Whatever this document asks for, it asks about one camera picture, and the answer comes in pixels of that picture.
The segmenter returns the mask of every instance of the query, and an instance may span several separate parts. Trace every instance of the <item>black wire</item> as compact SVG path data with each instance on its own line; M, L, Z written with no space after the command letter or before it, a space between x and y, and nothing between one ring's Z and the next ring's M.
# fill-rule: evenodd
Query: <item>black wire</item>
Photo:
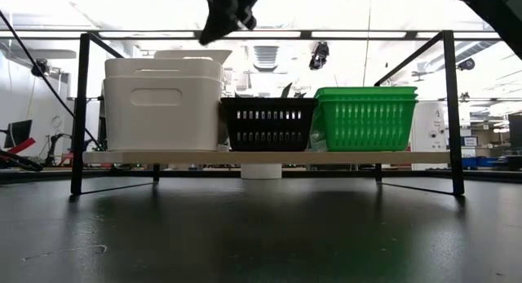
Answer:
M33 172L39 172L43 170L42 165L34 161L31 161L25 157L15 155L14 153L8 153L0 149L0 156L6 157L7 162L12 163L14 166L18 166L24 170L30 170Z
M27 50L27 47L25 47L25 44L22 42L22 40L16 33L15 29L12 27L11 23L9 23L9 20L5 17L5 15L3 15L3 12L1 10L0 10L0 18L2 18L3 22L9 28L9 31L11 31L11 33L15 37L16 41L18 42L18 44L22 47L22 49L24 50L24 53L27 55L27 57L31 61L31 64L33 64L35 69L38 71L38 75L40 75L40 77L43 79L43 81L47 84L47 87L49 87L52 94L56 97L56 99L60 102L60 104L65 108L67 113L69 113L69 115L71 115L71 117L73 117L73 119L76 119L76 116L74 115L73 111L71 111L71 109L67 106L67 104L65 104L65 102L60 98L60 95L58 95L58 93L55 91L55 89L52 88L51 83L49 82L49 80L47 80L43 71L38 67L33 56L29 53L29 51ZM96 144L96 147L98 147L99 150L103 151L104 149L101 147L101 145L98 143L98 141L96 141L95 137L92 135L92 133L89 132L89 130L87 128L85 128L85 132L89 135L89 137L91 137L92 141Z

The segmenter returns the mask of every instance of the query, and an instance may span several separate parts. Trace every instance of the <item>ceiling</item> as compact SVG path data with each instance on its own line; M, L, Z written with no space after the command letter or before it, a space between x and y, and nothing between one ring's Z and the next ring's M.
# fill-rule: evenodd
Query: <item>ceiling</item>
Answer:
M204 27L206 0L1 0L17 29L196 30ZM356 30L487 30L464 3L455 0L260 0L254 8L260 29L356 29ZM32 42L32 47L56 48L62 42ZM200 49L196 41L135 41L144 55L165 49ZM322 86L371 86L423 42L333 41L327 65L310 71L308 62L315 42L221 41L208 48L230 49L225 63L229 89L252 95L277 96L294 82L296 90L312 95ZM476 48L456 43L457 52ZM77 44L70 44L77 50ZM273 73L255 67L255 46L278 46ZM393 78L394 84L418 86L419 96L445 97L444 70L412 77L419 66L437 63L441 44L432 47ZM522 97L522 63L503 42L477 51L471 71L458 71L459 92L471 97ZM476 111L484 103L471 104ZM497 114L522 110L518 103L490 103Z

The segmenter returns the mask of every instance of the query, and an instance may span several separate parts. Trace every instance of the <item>black metal frame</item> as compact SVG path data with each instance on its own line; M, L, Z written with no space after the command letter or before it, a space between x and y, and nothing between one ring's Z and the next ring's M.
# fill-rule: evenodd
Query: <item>black metal frame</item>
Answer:
M462 172L462 152L460 149L460 125L459 125L459 117L458 117L458 89L457 89L457 73L456 73L456 62L455 62L455 48L454 48L454 35L451 30L444 30L438 33L434 38L429 40L426 44L421 46L418 50L416 50L412 55L406 58L402 63L398 64L392 71L386 74L383 78L375 83L375 86L380 86L384 82L386 82L391 76L396 74L398 71L403 69L406 65L411 63L417 57L419 57L423 52L427 51L430 47L434 46L436 43L442 41L444 43L444 56L445 56L445 72L446 72L446 91L447 91L447 103L448 103L448 117L449 117L449 148L450 148L450 159L451 159L451 176L453 180L453 191L452 192L440 192L435 190L429 190L425 188L412 188L423 191L430 192L438 192L438 193L446 193L453 194L456 196L464 194L464 175ZM88 67L89 67L89 50L90 44L94 42L96 45L102 47L109 54L122 58L123 56L117 53L110 46L105 44L100 38L95 36L93 33L84 33L80 37L80 54L79 54L79 66L78 66L78 88L77 88L77 98L75 104L75 119L73 125L73 174L71 178L71 193L74 196L92 193L92 192L82 192L82 176L83 176L83 142L85 140L85 124L86 124L86 89L87 89L87 75L88 75ZM227 176L236 176L236 173L224 172L223 177ZM446 177L447 171L444 174L432 174L433 172L422 172L421 174L417 174L417 172L410 172L408 176L419 177L419 176L432 176L432 177ZM152 184L157 184L159 182L160 176L165 175L165 172L160 171L160 165L154 164L152 171L146 171L143 173L139 173L139 175L143 176L152 176L153 182ZM383 176L390 176L389 173L382 171L382 165L376 164L375 170L370 171L368 173L364 173L364 175L375 177L375 181L378 184L398 186L402 188L411 188L402 185L396 184L387 184L383 182ZM117 175L133 175L131 172L119 172ZM347 175L347 177L360 177L359 175ZM105 190L114 190L119 188L110 188Z

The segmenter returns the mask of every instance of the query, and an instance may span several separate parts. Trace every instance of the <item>wall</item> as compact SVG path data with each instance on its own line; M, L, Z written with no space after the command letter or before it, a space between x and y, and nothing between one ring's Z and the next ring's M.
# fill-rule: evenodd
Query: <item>wall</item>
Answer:
M58 91L58 81L52 78L49 81L55 90ZM33 99L30 101L33 85ZM67 85L62 83L60 95L64 100L67 95L67 89ZM65 113L65 110L60 106L42 79L35 79L27 67L8 60L0 53L0 128L6 129L11 122L33 119L31 137L37 143L23 151L20 155L38 156L43 150L42 156L45 158L47 149L44 149L44 147L46 146L47 136L54 135L57 131L64 129L64 124L68 117ZM57 117L57 121L53 124L52 119L55 117ZM4 140L5 135L0 134L0 146L2 147ZM62 152L63 142L60 141L56 146L55 153L59 154Z

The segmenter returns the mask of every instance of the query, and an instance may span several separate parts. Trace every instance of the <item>basket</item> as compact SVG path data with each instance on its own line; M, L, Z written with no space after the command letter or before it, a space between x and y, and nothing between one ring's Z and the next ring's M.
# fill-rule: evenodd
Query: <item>basket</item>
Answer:
M404 151L417 100L415 87L335 87L316 93L314 150Z
M308 145L317 99L222 98L230 146L243 152L298 152Z

